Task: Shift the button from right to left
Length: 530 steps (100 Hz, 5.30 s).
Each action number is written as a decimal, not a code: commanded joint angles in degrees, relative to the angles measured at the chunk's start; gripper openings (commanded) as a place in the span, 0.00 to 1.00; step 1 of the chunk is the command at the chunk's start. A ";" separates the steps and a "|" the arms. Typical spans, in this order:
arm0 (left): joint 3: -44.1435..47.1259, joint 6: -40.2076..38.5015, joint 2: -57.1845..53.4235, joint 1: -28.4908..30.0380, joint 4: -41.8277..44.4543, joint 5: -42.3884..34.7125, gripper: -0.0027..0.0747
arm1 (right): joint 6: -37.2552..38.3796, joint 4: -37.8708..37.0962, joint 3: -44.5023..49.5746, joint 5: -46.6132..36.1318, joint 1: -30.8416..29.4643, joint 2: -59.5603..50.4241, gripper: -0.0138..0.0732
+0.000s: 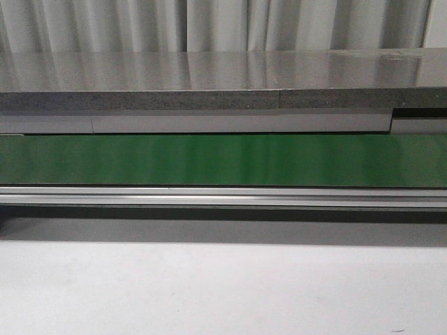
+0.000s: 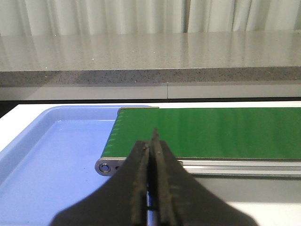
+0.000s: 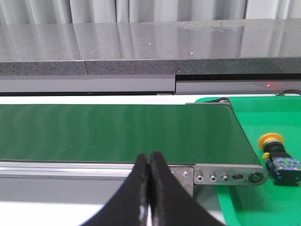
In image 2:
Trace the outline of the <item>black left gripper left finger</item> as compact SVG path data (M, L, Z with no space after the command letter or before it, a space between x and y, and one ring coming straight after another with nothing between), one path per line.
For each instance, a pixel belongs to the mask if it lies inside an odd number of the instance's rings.
M99 189L55 215L52 226L147 225L149 147L137 141L125 162Z

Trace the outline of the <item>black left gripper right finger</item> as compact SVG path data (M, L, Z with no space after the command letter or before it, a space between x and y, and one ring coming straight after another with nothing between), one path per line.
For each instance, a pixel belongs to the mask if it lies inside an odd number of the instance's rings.
M249 215L202 186L176 160L154 129L150 141L149 188L159 226L255 226Z

